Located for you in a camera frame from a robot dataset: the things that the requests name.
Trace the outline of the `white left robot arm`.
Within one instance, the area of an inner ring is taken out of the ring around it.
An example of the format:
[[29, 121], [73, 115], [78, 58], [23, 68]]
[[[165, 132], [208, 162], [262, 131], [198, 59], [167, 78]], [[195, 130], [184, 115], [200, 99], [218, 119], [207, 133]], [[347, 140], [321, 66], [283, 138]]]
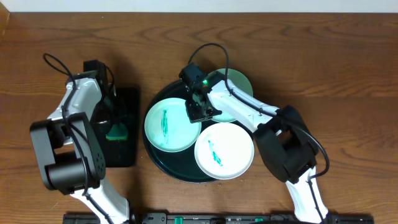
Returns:
[[45, 120], [29, 132], [46, 188], [83, 202], [100, 223], [128, 223], [129, 202], [106, 179], [101, 140], [125, 140], [127, 108], [117, 97], [111, 70], [99, 60], [83, 63], [83, 72], [63, 73], [65, 96]]

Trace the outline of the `pale green plate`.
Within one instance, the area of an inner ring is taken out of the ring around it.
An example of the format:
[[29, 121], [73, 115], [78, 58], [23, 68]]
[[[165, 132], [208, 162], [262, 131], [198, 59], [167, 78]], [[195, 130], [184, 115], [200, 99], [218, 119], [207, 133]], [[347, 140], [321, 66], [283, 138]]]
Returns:
[[[241, 72], [229, 68], [228, 79], [231, 80], [236, 85], [237, 88], [247, 93], [248, 95], [253, 96], [253, 89], [251, 82]], [[212, 117], [212, 120], [219, 123], [230, 123], [236, 121], [236, 119], [234, 119], [230, 114], [225, 112], [222, 112], [218, 116]]]

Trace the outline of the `white plate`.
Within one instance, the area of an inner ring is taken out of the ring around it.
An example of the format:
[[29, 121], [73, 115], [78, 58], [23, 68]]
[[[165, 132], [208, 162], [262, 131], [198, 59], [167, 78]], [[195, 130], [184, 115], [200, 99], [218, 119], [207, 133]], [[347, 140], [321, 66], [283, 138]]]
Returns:
[[234, 179], [245, 173], [254, 159], [250, 135], [233, 123], [216, 123], [199, 135], [194, 148], [199, 168], [208, 176]]

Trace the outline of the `green scouring sponge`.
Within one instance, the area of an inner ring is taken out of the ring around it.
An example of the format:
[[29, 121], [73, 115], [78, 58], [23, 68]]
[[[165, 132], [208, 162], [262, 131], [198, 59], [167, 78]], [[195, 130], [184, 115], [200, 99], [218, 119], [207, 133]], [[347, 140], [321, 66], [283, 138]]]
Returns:
[[128, 130], [123, 123], [114, 124], [106, 134], [109, 141], [125, 141], [128, 139]]

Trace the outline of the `light green plate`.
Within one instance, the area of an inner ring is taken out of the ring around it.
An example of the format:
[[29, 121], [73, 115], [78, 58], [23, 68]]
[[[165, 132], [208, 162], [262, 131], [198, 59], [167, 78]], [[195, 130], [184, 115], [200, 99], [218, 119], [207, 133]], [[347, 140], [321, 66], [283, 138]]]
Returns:
[[201, 123], [191, 123], [185, 100], [167, 98], [152, 106], [144, 121], [149, 142], [164, 152], [188, 149], [201, 133]]

